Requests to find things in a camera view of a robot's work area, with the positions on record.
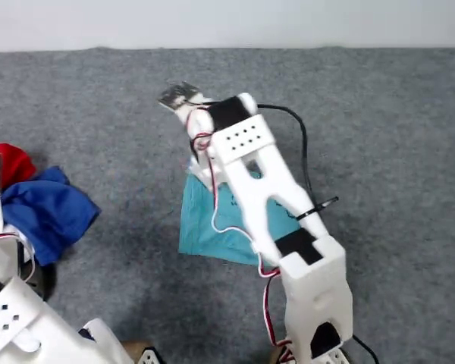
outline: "floor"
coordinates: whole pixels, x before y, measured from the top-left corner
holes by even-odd
[[[455,49],[0,54],[0,141],[60,165],[102,208],[50,304],[169,363],[268,362],[254,267],[177,253],[187,138],[155,99],[179,80],[304,117],[315,194],[340,197],[323,218],[347,250],[355,332],[381,362],[455,362]],[[296,123],[265,117],[301,181]],[[279,282],[270,304],[282,335]]]

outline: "white wall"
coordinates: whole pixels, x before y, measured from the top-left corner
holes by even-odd
[[[455,46],[455,0],[0,0],[0,52]]]

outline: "robotic arm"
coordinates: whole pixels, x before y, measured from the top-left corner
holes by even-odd
[[[280,343],[293,354],[283,361],[348,362],[340,351],[353,335],[345,250],[329,235],[307,192],[293,179],[255,100],[243,93],[212,102],[196,87],[182,83],[165,91],[159,101],[175,112],[191,139],[190,172],[215,196],[219,184],[229,185],[253,251],[279,267],[287,296],[287,338]],[[249,173],[251,162],[261,169],[260,179]],[[270,198],[300,223],[298,231],[276,241],[268,230]]]
[[[233,229],[251,240],[260,274],[269,280],[281,276],[287,336],[275,342],[270,333],[273,344],[285,348],[280,362],[347,364],[340,347],[353,335],[353,313],[345,250],[327,232],[318,206],[293,179],[254,99],[244,93],[211,102],[183,83],[166,91],[160,102],[185,126],[191,140],[190,171],[213,192],[216,205],[219,184],[229,184],[247,231]],[[247,165],[252,162],[262,178],[251,177]],[[298,231],[276,241],[271,238],[265,210],[269,198],[297,216]],[[0,364],[133,364],[101,320],[89,322],[82,330],[87,334],[80,334],[19,279],[20,237],[2,231],[0,203]],[[263,259],[277,268],[264,273]],[[139,362],[160,362],[155,353],[144,356]]]

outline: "blue cloth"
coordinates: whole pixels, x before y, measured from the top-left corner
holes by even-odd
[[[211,227],[214,212],[212,193],[192,174],[187,176],[180,216],[179,252],[213,256],[232,262],[258,264],[258,257],[249,241],[237,231],[218,234]],[[274,240],[298,230],[300,225],[284,207],[270,199],[267,204],[268,225]],[[228,226],[244,228],[241,210],[227,184],[219,188],[219,209],[216,218],[219,229]]]
[[[40,265],[57,261],[100,213],[87,195],[69,185],[59,167],[10,186],[2,194],[2,210],[5,222],[32,243]]]

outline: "red cloth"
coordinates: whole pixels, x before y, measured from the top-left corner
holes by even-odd
[[[35,173],[36,167],[30,157],[20,148],[7,143],[0,143],[2,160],[2,191],[18,182],[29,180]]]

